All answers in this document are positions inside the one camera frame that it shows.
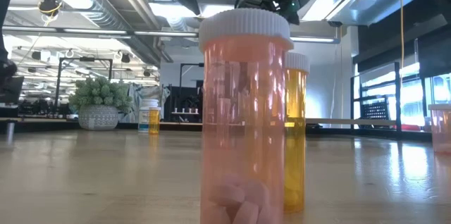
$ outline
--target wall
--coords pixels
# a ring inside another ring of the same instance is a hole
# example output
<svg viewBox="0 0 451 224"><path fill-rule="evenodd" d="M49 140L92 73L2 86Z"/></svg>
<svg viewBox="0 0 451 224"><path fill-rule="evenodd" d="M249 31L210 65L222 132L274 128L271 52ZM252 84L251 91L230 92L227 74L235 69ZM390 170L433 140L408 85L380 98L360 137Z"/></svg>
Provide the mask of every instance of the wall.
<svg viewBox="0 0 451 224"><path fill-rule="evenodd" d="M357 28L348 27L340 44L295 43L293 51L307 55L311 61L307 78L306 117L350 118L352 56L357 54L357 41Z"/></svg>
<svg viewBox="0 0 451 224"><path fill-rule="evenodd" d="M196 80L204 79L204 68L193 66L184 66L182 76L182 87L196 87ZM165 86L172 84L173 87L178 87L180 79L180 64L179 63L161 63L160 67L160 84Z"/></svg>

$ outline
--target small bottle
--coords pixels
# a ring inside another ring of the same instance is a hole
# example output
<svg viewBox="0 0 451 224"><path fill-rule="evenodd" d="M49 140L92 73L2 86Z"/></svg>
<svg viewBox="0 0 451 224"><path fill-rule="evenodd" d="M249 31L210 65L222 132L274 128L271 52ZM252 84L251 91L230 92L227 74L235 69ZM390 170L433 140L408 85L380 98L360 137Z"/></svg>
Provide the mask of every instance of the small bottle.
<svg viewBox="0 0 451 224"><path fill-rule="evenodd" d="M149 134L160 133L160 107L149 107Z"/></svg>
<svg viewBox="0 0 451 224"><path fill-rule="evenodd" d="M309 58L288 53L285 57L285 185L283 209L296 213L304 209L305 173L305 88Z"/></svg>
<svg viewBox="0 0 451 224"><path fill-rule="evenodd" d="M143 99L138 113L138 132L149 132L150 108L158 107L157 99Z"/></svg>
<svg viewBox="0 0 451 224"><path fill-rule="evenodd" d="M283 17L241 8L199 29L205 81L200 224L283 222Z"/></svg>

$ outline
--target ceiling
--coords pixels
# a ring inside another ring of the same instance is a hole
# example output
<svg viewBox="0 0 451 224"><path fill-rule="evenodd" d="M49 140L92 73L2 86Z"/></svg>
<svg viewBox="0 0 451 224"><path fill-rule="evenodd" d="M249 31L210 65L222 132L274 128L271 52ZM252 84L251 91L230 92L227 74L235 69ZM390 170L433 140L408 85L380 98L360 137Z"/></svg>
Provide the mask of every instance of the ceiling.
<svg viewBox="0 0 451 224"><path fill-rule="evenodd" d="M96 12L108 11L108 14L106 14L108 17L114 18L116 23L120 22L116 27L107 27L109 29L196 32L202 18L232 9L235 2L235 0L197 0L202 13L199 17L170 0L59 0L62 4L57 16L49 17L43 15L37 8L42 1L11 0L5 25L99 29L102 22L96 19ZM100 5L96 5L93 1L99 2ZM326 3L336 4L337 1L333 0ZM321 9L318 5L312 6L312 8ZM307 37L301 38L300 41L303 42L340 41L337 28L331 27L325 21L314 21L323 20L322 18L310 20L313 21L301 22L299 26L293 25L291 27L292 37ZM358 23L356 18L351 20L356 24ZM81 58L89 56L112 59L113 79L126 82L134 79L135 82L143 85L159 84L158 68L160 63L203 62L197 39L193 38L136 38L133 36L124 39L115 37L114 39L111 36L102 36L102 38L80 35L77 35L77 37L62 37L58 34L49 37L40 33L6 35L5 38L8 40L6 43L11 51L11 59L19 65L19 74L27 77L25 81L27 88L24 89L31 88L33 90L31 93L36 93L36 89L42 89L43 91L37 94L46 94L49 97L54 94L53 88L58 73L58 59L63 57ZM32 58L33 52L36 51L41 52L42 58L39 60ZM130 54L129 63L121 62L122 54ZM108 70L106 69L108 65L105 61L72 61L70 65L64 66L66 66L66 69L62 72L62 89L65 93L70 94L73 91L73 81L76 79L108 77ZM143 76L144 69L152 72L150 77Z"/></svg>

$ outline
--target white bottle cap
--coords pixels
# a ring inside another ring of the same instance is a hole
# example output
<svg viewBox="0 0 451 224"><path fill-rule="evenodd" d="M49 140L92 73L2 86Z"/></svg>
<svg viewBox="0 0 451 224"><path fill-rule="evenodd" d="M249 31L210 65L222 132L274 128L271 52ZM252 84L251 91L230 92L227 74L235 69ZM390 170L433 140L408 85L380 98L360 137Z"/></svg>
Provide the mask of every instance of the white bottle cap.
<svg viewBox="0 0 451 224"><path fill-rule="evenodd" d="M285 68L303 70L306 73L310 73L309 57L295 52L287 52L287 55L285 55Z"/></svg>
<svg viewBox="0 0 451 224"><path fill-rule="evenodd" d="M213 15L199 28L199 48L211 40L231 35L265 35L282 37L292 44L290 25L284 17L256 8L238 8Z"/></svg>

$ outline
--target pill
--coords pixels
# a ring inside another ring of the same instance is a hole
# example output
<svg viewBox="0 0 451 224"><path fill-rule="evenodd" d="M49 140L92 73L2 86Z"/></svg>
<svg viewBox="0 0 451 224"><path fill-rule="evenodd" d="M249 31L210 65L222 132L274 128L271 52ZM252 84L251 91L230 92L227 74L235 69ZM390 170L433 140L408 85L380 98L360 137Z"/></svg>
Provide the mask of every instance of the pill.
<svg viewBox="0 0 451 224"><path fill-rule="evenodd" d="M273 224L273 215L274 213L271 213L270 206L263 206L263 208L260 210L257 224Z"/></svg>
<svg viewBox="0 0 451 224"><path fill-rule="evenodd" d="M224 206L212 206L205 211L206 224L231 224Z"/></svg>
<svg viewBox="0 0 451 224"><path fill-rule="evenodd" d="M233 220L235 220L235 216L237 215L238 210L240 210L240 206L241 205L237 205L237 206L229 206L226 211L228 214L228 217L230 218L230 220L233 222Z"/></svg>
<svg viewBox="0 0 451 224"><path fill-rule="evenodd" d="M209 198L219 206L237 206L245 200L245 192L234 185L216 185Z"/></svg>
<svg viewBox="0 0 451 224"><path fill-rule="evenodd" d="M221 184L224 184L224 185L240 186L243 183L244 183L243 179L239 175L236 175L236 174L224 175L222 177L222 181L221 181Z"/></svg>
<svg viewBox="0 0 451 224"><path fill-rule="evenodd" d="M242 186L245 191L245 201L252 202L261 207L269 202L269 190L264 183L258 180L251 180Z"/></svg>
<svg viewBox="0 0 451 224"><path fill-rule="evenodd" d="M256 224L259 217L259 206L245 201L233 220L233 224Z"/></svg>

